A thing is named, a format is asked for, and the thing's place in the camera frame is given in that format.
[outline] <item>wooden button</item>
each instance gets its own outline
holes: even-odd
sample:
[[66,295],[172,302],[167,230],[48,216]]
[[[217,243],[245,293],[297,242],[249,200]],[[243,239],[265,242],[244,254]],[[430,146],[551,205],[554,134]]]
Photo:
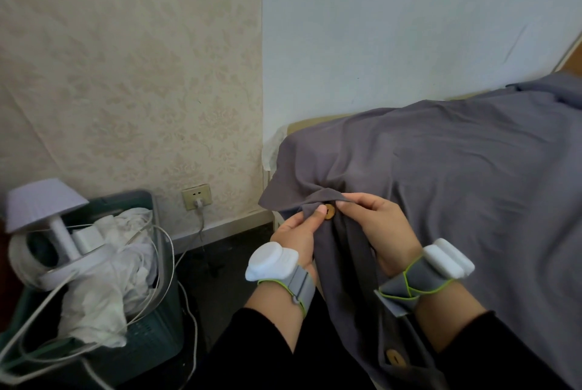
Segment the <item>wooden button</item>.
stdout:
[[404,358],[397,350],[388,349],[386,351],[386,357],[388,358],[388,361],[390,361],[390,364],[397,367],[406,367],[406,361],[404,361]]
[[331,217],[335,215],[335,207],[329,203],[326,203],[325,207],[328,209],[328,213],[325,214],[325,219],[329,220]]

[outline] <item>wallpaper pattern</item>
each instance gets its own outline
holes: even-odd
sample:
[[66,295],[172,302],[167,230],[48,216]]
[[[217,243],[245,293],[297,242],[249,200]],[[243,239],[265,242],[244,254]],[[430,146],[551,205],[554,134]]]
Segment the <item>wallpaper pattern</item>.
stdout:
[[0,191],[57,176],[93,197],[210,183],[207,223],[261,193],[261,0],[0,0]]

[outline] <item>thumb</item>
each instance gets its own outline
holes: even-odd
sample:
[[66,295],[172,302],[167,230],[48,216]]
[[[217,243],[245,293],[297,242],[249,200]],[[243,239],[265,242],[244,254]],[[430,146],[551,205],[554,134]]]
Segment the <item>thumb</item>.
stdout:
[[313,233],[317,231],[317,228],[321,226],[324,222],[325,214],[327,213],[327,208],[325,205],[317,206],[315,212],[305,220],[302,224],[303,228],[306,228],[309,232]]
[[366,218],[368,217],[370,212],[372,212],[360,206],[358,203],[339,201],[335,202],[335,205],[344,215],[347,215],[349,218],[354,219],[360,225],[364,224],[364,221],[366,221]]

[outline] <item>basket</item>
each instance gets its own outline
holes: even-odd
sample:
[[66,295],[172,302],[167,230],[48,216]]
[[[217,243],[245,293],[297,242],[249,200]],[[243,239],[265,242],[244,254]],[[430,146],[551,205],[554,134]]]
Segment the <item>basket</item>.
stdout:
[[[154,224],[158,224],[156,200],[152,193],[147,190],[135,190],[95,198],[86,206],[70,212],[62,218],[66,226],[82,225],[93,223],[106,215],[116,215],[137,207],[152,210]],[[152,239],[159,252],[159,286],[152,302],[144,312],[145,316],[127,328],[125,347],[115,349],[100,347],[84,355],[85,358],[89,359],[95,372],[112,386],[120,385],[174,357],[181,351],[184,342],[177,278],[173,278],[168,288],[173,269],[171,248],[157,230]],[[56,336],[64,293],[63,288],[63,291],[60,291],[43,309],[26,333],[24,347],[31,356],[62,357],[83,345],[73,338],[46,343]],[[23,290],[9,328],[0,334],[0,349],[25,323],[47,294],[48,292],[38,292],[30,288]],[[3,365],[4,369],[18,375],[31,373],[45,366],[46,364],[30,362],[21,357],[18,348],[12,349]],[[84,389],[100,388],[87,375],[78,360],[47,373],[40,379]]]

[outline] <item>table lamp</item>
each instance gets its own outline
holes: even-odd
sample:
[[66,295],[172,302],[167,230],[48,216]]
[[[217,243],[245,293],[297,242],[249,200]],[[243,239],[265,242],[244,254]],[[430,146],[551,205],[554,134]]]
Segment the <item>table lamp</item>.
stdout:
[[44,222],[51,228],[57,244],[69,258],[66,264],[39,277],[40,285],[46,291],[57,287],[71,274],[76,278],[115,254],[114,248],[103,245],[86,255],[81,255],[67,231],[61,215],[88,203],[88,200],[59,179],[29,183],[8,193],[6,232],[25,231]]

